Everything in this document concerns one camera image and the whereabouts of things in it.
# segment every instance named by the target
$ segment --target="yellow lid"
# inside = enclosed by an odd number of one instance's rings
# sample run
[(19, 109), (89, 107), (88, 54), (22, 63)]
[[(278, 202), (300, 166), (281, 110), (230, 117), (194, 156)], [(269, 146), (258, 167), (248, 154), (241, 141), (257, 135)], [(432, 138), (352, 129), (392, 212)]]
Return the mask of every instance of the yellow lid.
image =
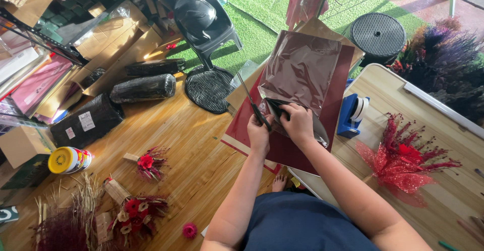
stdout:
[(70, 148), (57, 148), (49, 157), (49, 170), (55, 174), (66, 171), (72, 164), (73, 154)]

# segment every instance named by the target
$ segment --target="green marker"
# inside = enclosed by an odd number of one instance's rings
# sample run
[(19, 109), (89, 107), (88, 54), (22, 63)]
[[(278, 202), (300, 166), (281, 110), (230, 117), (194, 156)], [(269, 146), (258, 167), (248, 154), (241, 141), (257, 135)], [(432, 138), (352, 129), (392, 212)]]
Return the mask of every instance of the green marker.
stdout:
[(445, 249), (450, 251), (459, 251), (459, 249), (456, 249), (443, 241), (439, 241), (439, 245), (443, 246)]

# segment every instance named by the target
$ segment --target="scissor handle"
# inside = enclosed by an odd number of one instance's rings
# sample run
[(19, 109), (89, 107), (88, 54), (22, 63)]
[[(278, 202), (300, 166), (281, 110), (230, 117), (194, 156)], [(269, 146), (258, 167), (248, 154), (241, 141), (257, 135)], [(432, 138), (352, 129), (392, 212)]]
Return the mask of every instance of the scissor handle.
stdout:
[(270, 126), (270, 123), (267, 121), (266, 117), (263, 116), (263, 114), (259, 111), (257, 108), (257, 105), (255, 104), (250, 104), (252, 106), (252, 109), (254, 110), (254, 113), (256, 114), (257, 120), (259, 123), (262, 125), (265, 124), (267, 127), (267, 131), (272, 131), (272, 127)]

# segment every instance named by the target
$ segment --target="scissors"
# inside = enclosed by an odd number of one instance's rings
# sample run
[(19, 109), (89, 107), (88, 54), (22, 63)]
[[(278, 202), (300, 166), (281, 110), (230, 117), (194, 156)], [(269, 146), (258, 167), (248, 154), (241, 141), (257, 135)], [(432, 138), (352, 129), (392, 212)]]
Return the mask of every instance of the scissors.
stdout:
[(264, 123), (267, 126), (267, 130), (270, 132), (272, 131), (272, 127), (270, 126), (269, 122), (267, 121), (266, 117), (263, 116), (263, 114), (260, 112), (259, 108), (257, 108), (257, 105), (254, 103), (252, 100), (252, 97), (249, 94), (249, 90), (247, 90), (247, 87), (245, 86), (244, 80), (242, 79), (242, 76), (240, 73), (237, 72), (237, 76), (239, 76), (240, 83), (244, 87), (245, 93), (247, 94), (247, 97), (249, 97), (250, 100), (250, 105), (252, 106), (252, 109), (254, 110), (254, 114), (257, 117), (257, 121), (262, 125)]

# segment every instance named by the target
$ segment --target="round black stool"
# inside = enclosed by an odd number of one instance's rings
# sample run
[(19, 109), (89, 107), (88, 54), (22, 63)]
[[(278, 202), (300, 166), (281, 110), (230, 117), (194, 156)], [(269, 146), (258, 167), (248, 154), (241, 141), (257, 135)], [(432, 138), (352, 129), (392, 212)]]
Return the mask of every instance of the round black stool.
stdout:
[(384, 13), (360, 16), (348, 26), (344, 36), (365, 52), (362, 67), (370, 63), (392, 64), (407, 39), (402, 24)]
[(214, 66), (214, 69), (209, 70), (200, 65), (187, 74), (185, 93), (192, 102), (206, 111), (222, 114), (228, 111), (225, 98), (234, 90), (230, 85), (233, 77), (221, 67)]

